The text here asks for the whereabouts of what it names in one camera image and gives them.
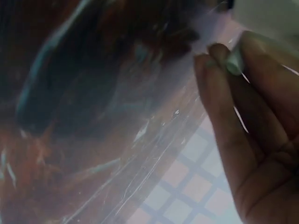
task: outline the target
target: brown object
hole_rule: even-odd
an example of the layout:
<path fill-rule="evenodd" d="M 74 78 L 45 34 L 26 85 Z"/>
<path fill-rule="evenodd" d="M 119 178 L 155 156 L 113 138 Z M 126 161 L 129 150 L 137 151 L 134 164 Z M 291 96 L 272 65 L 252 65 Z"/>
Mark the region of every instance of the brown object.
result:
<path fill-rule="evenodd" d="M 124 222 L 200 122 L 190 6 L 89 1 L 53 45 L 82 2 L 1 2 L 4 224 Z"/>

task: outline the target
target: fingernail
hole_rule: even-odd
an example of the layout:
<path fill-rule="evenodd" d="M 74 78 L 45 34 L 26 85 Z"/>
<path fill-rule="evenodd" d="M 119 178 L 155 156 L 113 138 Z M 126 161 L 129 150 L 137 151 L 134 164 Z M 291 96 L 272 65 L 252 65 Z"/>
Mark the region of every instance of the fingernail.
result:
<path fill-rule="evenodd" d="M 210 59 L 209 61 L 207 61 L 205 63 L 205 68 L 208 69 L 208 68 L 214 67 L 216 65 L 217 65 L 216 61 L 214 61 L 213 59 Z"/>

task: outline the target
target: finger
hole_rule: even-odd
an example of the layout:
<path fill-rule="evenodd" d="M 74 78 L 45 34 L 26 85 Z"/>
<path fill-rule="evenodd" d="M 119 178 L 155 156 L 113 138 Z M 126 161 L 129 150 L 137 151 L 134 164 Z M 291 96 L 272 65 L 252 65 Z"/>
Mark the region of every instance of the finger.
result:
<path fill-rule="evenodd" d="M 208 55 L 196 56 L 194 68 L 199 94 L 214 128 L 224 170 L 235 192 L 256 169 L 255 155 L 234 111 L 225 74 Z"/>
<path fill-rule="evenodd" d="M 209 48 L 209 53 L 219 64 L 225 64 L 230 52 L 226 46 L 216 44 Z M 279 150 L 289 139 L 273 111 L 243 76 L 228 75 L 228 80 L 236 108 L 251 137 L 266 154 Z"/>
<path fill-rule="evenodd" d="M 274 110 L 289 136 L 298 133 L 299 76 L 265 54 L 265 48 L 259 48 L 249 38 L 242 41 L 241 48 L 247 65 L 244 74 L 250 83 Z"/>
<path fill-rule="evenodd" d="M 253 50 L 269 55 L 279 64 L 299 72 L 299 52 L 293 48 L 278 44 L 265 36 L 245 31 L 241 37 L 242 46 L 254 46 Z"/>

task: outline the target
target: checkered floor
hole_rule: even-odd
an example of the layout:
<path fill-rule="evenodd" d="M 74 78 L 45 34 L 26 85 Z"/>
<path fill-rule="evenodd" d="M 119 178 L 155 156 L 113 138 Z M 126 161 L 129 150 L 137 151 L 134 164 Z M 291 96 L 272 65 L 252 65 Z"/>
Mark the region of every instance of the checkered floor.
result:
<path fill-rule="evenodd" d="M 232 197 L 207 117 L 127 224 L 215 224 L 230 208 Z"/>

